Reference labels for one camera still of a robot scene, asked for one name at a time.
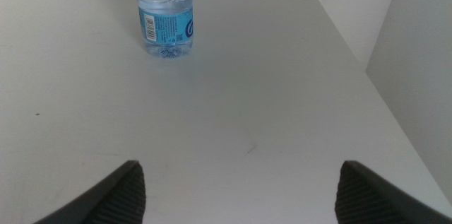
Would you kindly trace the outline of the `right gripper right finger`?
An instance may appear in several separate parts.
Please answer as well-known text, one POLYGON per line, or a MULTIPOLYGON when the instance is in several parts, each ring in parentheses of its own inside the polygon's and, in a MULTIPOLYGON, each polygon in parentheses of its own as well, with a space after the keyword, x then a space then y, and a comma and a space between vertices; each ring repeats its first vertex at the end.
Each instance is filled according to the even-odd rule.
POLYGON ((340 224, 451 224, 451 218, 415 199, 356 160, 345 161, 335 200, 340 224))

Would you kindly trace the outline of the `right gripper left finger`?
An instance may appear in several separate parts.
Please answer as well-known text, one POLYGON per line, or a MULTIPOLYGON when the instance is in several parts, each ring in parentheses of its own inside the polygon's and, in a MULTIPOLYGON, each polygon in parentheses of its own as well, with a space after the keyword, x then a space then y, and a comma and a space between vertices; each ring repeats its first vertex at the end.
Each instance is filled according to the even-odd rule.
POLYGON ((128 160, 94 187, 37 223, 141 224, 145 205, 143 168, 137 160, 128 160))

